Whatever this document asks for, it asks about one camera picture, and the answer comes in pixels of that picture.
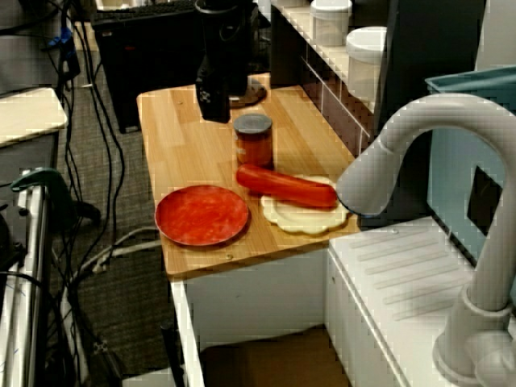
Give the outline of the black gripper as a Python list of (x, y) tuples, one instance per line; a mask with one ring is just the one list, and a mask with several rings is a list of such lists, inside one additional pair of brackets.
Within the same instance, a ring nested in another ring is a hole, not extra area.
[(255, 3), (198, 3), (205, 55), (198, 69), (196, 96), (205, 120), (229, 120), (229, 97), (248, 87), (256, 56), (258, 6)]

